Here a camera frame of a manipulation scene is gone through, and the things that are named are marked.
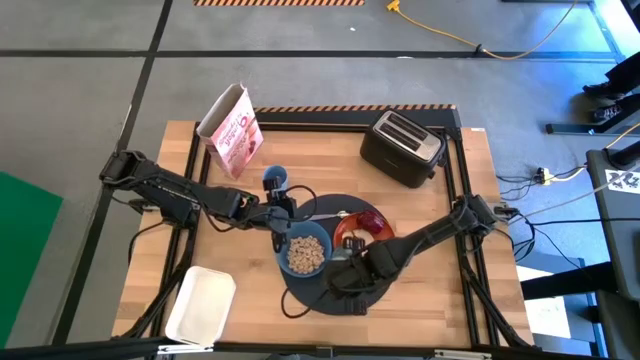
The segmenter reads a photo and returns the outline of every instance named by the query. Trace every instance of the red plate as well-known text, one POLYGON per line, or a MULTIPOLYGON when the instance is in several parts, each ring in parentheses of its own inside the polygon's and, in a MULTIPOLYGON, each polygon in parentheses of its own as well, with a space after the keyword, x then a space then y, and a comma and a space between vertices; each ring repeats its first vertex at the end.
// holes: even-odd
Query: red plate
MULTIPOLYGON (((358 226, 358 222, 356 220, 357 217, 358 217, 357 213, 351 214, 346 218, 342 219, 340 224, 338 224, 338 227, 336 227, 336 231, 333 232, 333 248, 334 249, 342 246, 342 234, 344 234, 346 231, 353 231, 353 230, 360 229, 360 226, 358 226)), ((371 234, 371 236, 375 241, 387 240, 395 236, 393 233, 393 229, 391 228, 387 220, 384 218, 383 220, 384 220, 384 227, 382 228, 382 231, 380 231, 375 235, 371 234)))

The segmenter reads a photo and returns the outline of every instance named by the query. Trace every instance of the toaster slot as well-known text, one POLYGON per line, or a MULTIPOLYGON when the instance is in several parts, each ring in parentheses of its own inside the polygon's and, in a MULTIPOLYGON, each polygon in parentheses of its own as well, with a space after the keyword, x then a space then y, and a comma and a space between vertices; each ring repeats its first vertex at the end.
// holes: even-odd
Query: toaster slot
POLYGON ((393 126, 391 126, 389 124, 382 124, 380 126, 380 131, 383 134, 385 134, 388 137, 390 137, 391 139, 393 139, 394 141, 396 141, 399 144, 402 144, 402 145, 408 147, 409 149, 411 149, 413 151, 418 151, 418 149, 420 148, 420 143, 419 142, 412 140, 411 138, 409 138, 405 134, 401 133, 400 131, 398 131, 396 128, 394 128, 393 126))
POLYGON ((425 130, 420 129, 420 128, 416 127, 415 125, 413 125, 412 123, 409 123, 408 121, 397 117, 395 114, 389 114, 389 117, 387 118, 387 121, 389 121, 393 125, 399 127, 400 129, 406 131, 407 133, 415 136, 416 138, 418 138, 420 140, 424 140, 428 136, 428 134, 427 134, 427 132, 425 130))

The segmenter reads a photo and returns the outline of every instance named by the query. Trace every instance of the black toaster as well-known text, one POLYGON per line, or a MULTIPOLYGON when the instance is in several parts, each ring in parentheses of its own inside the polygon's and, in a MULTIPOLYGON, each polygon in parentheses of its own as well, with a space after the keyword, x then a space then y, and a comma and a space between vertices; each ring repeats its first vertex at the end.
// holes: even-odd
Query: black toaster
POLYGON ((435 132, 392 110, 380 114, 365 133, 360 156, 410 187, 420 187, 443 165, 445 143, 435 132))

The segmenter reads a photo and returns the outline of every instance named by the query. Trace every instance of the extension cord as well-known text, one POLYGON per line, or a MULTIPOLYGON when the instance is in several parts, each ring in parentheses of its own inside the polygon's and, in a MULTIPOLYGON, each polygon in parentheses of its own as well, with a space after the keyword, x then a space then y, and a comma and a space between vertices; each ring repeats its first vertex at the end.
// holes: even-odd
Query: extension cord
POLYGON ((540 170, 542 170, 541 172, 541 177, 542 177, 542 185, 543 186, 549 186, 551 185, 551 179, 553 178, 553 175, 551 175, 551 172, 549 171, 549 169, 547 168, 538 168, 538 172, 540 172, 540 170))
POLYGON ((520 58, 523 58, 531 53, 533 53, 534 51, 536 51, 540 46, 542 46, 542 44, 544 44, 547 40, 549 40, 549 38, 551 37, 551 35, 553 35, 553 33, 556 32, 556 30, 558 30, 558 28, 560 27, 560 25, 564 22, 564 20, 567 18, 567 16, 569 16, 569 14, 571 13, 571 10, 573 10, 576 5, 578 4, 578 0, 573 0, 573 3, 571 4, 571 7, 569 8, 569 10, 567 10, 567 12, 564 14, 564 16, 562 17, 562 19, 560 19, 560 21, 558 21, 558 23, 556 24, 556 26, 553 27, 553 29, 551 29, 551 31, 547 34, 547 36, 545 36, 542 40, 540 40, 540 42, 538 42, 533 48, 531 48, 530 50, 527 50, 519 55, 516 56, 500 56, 497 54, 492 53, 491 51, 482 48, 482 44, 475 44, 469 40, 463 39, 459 36, 450 34, 446 31, 442 31, 442 30, 438 30, 438 29, 434 29, 432 27, 429 27, 425 24, 422 24, 416 20, 413 20, 412 18, 408 17, 407 15, 405 15, 402 10, 400 10, 400 0, 392 0, 388 5, 387 5, 387 10, 390 12, 395 12, 398 15, 400 15, 402 18, 404 18, 405 20, 407 20, 408 22, 412 23, 415 26, 421 27, 425 30, 431 31, 433 33, 436 34, 440 34, 443 36, 447 36, 450 37, 452 39, 458 40, 462 43, 465 43, 469 46, 472 46, 474 48, 476 48, 476 52, 482 52, 484 54, 487 54, 488 56, 495 58, 495 59, 499 59, 499 60, 517 60, 520 58))

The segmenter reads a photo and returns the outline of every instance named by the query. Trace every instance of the caution stripe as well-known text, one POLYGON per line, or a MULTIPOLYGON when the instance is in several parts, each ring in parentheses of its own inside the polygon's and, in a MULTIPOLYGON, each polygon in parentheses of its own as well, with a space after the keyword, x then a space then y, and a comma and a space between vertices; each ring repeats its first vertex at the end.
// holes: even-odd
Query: caution stripe
POLYGON ((393 110, 455 110, 453 104, 405 104, 405 105, 325 105, 325 106, 284 106, 284 107, 257 107, 253 111, 257 113, 275 112, 324 112, 324 111, 382 111, 393 110))
POLYGON ((362 6, 365 0, 193 0, 195 6, 362 6))

